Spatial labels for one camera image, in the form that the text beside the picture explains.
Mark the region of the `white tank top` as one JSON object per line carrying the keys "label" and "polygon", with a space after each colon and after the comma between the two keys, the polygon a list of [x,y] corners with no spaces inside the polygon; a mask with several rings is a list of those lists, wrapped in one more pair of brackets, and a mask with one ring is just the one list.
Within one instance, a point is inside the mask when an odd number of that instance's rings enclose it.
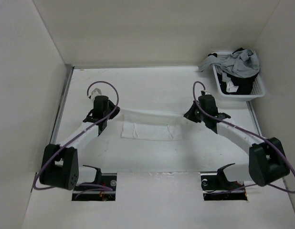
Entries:
{"label": "white tank top", "polygon": [[134,140],[179,141],[185,121],[181,114],[163,111],[122,109],[121,137]]}

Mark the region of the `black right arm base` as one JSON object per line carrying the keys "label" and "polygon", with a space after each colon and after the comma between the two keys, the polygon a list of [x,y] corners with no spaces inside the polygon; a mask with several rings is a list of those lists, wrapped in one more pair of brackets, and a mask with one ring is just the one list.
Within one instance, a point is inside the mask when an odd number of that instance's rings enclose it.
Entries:
{"label": "black right arm base", "polygon": [[227,180],[223,172],[203,172],[200,174],[203,199],[205,201],[245,200],[247,194],[243,182]]}

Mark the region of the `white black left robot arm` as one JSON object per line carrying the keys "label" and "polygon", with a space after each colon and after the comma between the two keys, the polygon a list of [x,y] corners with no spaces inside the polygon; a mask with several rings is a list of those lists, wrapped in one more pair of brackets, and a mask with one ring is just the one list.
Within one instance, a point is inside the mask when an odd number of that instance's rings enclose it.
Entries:
{"label": "white black left robot arm", "polygon": [[45,147],[42,167],[38,173],[39,182],[48,189],[57,187],[72,190],[82,183],[91,190],[99,189],[102,178],[97,175],[97,169],[79,166],[78,155],[88,143],[102,134],[107,127],[107,121],[116,117],[119,111],[120,108],[107,96],[96,96],[92,110],[80,127],[65,141]]}

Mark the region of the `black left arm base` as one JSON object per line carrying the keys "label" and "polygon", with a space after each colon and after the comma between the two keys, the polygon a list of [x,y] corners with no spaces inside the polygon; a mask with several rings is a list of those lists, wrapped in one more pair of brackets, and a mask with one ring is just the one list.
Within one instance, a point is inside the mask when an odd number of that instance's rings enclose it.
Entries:
{"label": "black left arm base", "polygon": [[89,185],[76,186],[72,192],[72,201],[115,201],[117,173],[102,174]]}

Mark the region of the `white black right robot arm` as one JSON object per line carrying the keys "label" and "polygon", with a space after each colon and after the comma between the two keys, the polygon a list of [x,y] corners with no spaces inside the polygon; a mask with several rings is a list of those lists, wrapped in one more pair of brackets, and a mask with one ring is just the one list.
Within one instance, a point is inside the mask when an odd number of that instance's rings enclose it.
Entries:
{"label": "white black right robot arm", "polygon": [[291,166],[280,140],[267,139],[240,127],[230,115],[218,111],[212,95],[205,94],[193,101],[183,116],[194,123],[204,123],[209,130],[230,140],[247,154],[245,165],[230,163],[218,169],[221,174],[216,176],[216,183],[220,188],[226,189],[239,180],[264,187],[290,174]]}

